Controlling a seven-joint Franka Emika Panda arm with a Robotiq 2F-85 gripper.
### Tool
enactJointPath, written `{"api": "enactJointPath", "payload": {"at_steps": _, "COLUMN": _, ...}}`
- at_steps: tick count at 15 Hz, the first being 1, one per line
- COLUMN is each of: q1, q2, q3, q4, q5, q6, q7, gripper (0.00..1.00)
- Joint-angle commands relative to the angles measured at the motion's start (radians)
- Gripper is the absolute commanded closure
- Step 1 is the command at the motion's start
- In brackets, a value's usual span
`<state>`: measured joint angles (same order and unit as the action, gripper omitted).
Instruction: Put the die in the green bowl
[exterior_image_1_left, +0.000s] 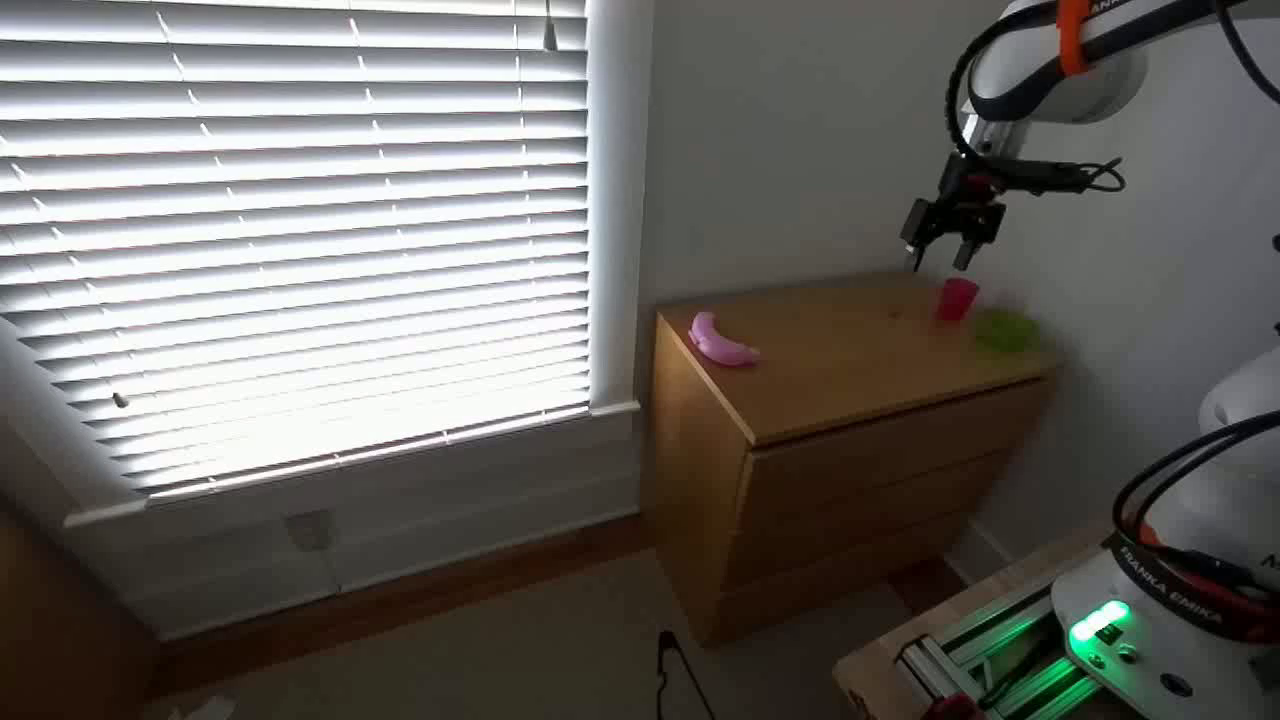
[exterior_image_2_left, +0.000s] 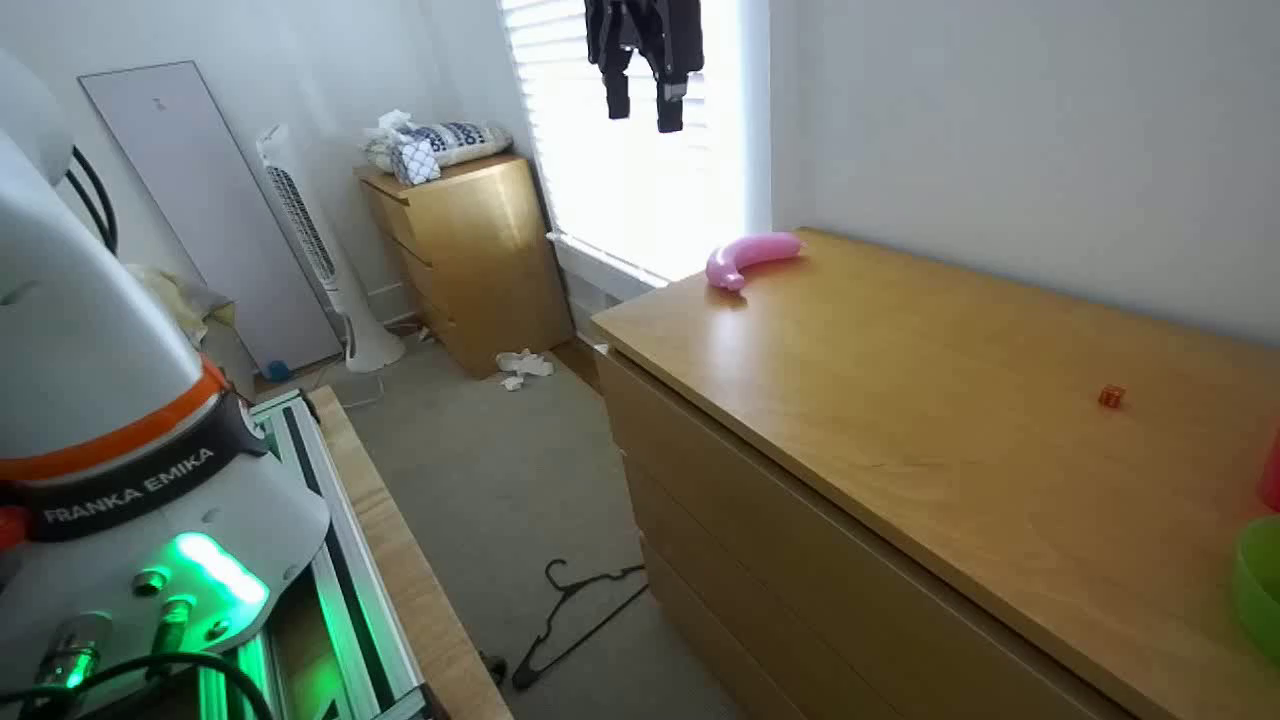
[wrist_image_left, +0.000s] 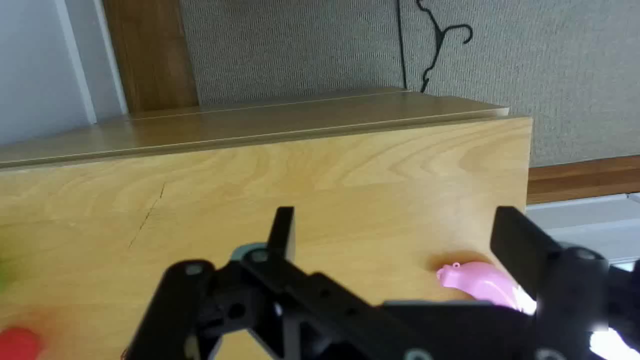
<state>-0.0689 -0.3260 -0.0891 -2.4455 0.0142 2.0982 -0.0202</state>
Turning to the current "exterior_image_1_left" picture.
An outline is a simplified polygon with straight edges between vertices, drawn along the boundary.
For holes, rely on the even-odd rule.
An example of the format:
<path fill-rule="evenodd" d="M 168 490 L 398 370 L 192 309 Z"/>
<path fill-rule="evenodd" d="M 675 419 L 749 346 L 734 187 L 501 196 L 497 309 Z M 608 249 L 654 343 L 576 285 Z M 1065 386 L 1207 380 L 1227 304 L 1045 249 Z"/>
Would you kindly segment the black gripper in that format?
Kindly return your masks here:
<path fill-rule="evenodd" d="M 996 238 L 1005 223 L 1001 178 L 975 169 L 967 157 L 951 153 L 931 199 L 918 199 L 904 221 L 904 249 L 914 271 L 920 271 L 928 242 L 957 235 L 957 271 L 967 271 L 975 253 Z"/>

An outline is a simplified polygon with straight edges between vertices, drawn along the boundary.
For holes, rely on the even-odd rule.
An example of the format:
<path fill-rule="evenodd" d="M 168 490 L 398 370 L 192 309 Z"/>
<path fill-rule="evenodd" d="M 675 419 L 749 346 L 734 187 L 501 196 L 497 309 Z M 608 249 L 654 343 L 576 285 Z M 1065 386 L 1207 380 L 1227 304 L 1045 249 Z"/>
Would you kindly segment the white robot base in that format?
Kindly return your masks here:
<path fill-rule="evenodd" d="M 1117 490 L 1053 611 L 1142 720 L 1280 720 L 1280 346 L 1227 370 L 1202 431 Z"/>

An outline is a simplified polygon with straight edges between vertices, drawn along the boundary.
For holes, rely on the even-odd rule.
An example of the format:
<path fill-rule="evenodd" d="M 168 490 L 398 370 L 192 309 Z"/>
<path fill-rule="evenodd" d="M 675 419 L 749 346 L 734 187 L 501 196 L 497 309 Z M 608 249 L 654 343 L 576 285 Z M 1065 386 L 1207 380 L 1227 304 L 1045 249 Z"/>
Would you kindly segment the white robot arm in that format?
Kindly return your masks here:
<path fill-rule="evenodd" d="M 935 196 L 920 196 L 899 227 L 914 267 L 957 235 L 965 271 L 1005 223 L 1008 191 L 1120 191 L 1117 159 L 1029 159 L 1034 125 L 1098 125 L 1144 82 L 1144 47 L 1211 23 L 1250 82 L 1280 101 L 1244 39 L 1244 23 L 1280 15 L 1280 0 L 1012 0 L 957 54 L 945 82 L 947 159 Z"/>

